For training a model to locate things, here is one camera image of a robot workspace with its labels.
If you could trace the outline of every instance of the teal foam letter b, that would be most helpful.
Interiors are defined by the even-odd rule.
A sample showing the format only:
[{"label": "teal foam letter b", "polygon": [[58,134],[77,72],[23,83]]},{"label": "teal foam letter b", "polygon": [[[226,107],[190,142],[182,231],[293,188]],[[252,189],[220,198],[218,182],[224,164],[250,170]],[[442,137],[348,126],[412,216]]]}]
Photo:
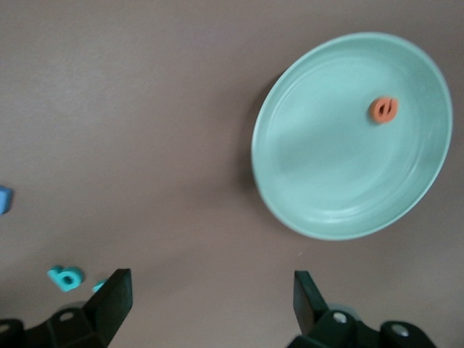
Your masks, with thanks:
[{"label": "teal foam letter b", "polygon": [[64,292],[77,288],[82,284],[84,279],[84,274],[77,267],[62,268],[54,266],[47,274],[59,289]]}]

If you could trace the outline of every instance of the plate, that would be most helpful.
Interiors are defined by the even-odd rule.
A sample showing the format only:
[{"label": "plate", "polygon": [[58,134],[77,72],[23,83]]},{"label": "plate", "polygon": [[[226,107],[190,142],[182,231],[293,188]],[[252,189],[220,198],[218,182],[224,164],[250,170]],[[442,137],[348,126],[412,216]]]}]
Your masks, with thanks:
[{"label": "plate", "polygon": [[[398,100],[376,123],[370,105]],[[252,166],[270,211],[303,235],[353,239],[412,209],[437,177],[452,131],[439,68],[385,33],[328,41],[298,59],[268,94],[254,127]]]}]

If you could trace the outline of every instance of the plastic plate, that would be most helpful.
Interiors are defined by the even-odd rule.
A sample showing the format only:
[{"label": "plastic plate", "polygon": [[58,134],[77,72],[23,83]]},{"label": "plastic plate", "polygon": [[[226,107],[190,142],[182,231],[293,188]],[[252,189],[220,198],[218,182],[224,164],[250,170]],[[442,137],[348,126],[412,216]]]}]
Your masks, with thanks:
[{"label": "plastic plate", "polygon": [[[399,101],[378,124],[369,106]],[[306,236],[365,236],[402,217],[438,175],[450,144],[452,105],[432,59],[384,33],[328,41],[277,81],[254,128],[260,194],[285,225]]]}]

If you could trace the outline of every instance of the white screw head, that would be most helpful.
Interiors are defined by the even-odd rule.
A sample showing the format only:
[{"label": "white screw head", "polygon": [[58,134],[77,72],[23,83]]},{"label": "white screw head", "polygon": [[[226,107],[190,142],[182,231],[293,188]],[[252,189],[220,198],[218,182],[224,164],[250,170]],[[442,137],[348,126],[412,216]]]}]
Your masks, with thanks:
[{"label": "white screw head", "polygon": [[348,318],[346,317],[346,315],[340,312],[335,312],[333,314],[333,319],[339,324],[348,323]]},{"label": "white screw head", "polygon": [[60,315],[59,321],[66,321],[66,320],[71,319],[72,317],[74,317],[73,312],[66,312]]},{"label": "white screw head", "polygon": [[408,337],[409,336],[409,331],[403,325],[393,324],[391,326],[391,329],[398,336],[401,336],[401,337]]},{"label": "white screw head", "polygon": [[8,324],[3,324],[0,325],[0,334],[7,332],[9,330],[9,325]]}]

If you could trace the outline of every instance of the blue foam piece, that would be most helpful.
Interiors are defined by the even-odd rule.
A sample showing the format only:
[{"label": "blue foam piece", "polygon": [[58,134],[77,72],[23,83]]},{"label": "blue foam piece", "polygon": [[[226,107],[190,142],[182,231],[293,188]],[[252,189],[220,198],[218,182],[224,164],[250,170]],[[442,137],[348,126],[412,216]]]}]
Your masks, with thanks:
[{"label": "blue foam piece", "polygon": [[98,290],[100,290],[100,288],[103,286],[103,284],[105,284],[107,282],[107,279],[104,279],[103,281],[99,281],[93,288],[92,288],[92,291],[93,292],[97,292]]},{"label": "blue foam piece", "polygon": [[6,214],[12,205],[13,190],[0,186],[0,215]]},{"label": "blue foam piece", "polygon": [[63,292],[79,287],[84,280],[84,273],[77,267],[62,268],[54,266],[47,274]]}]

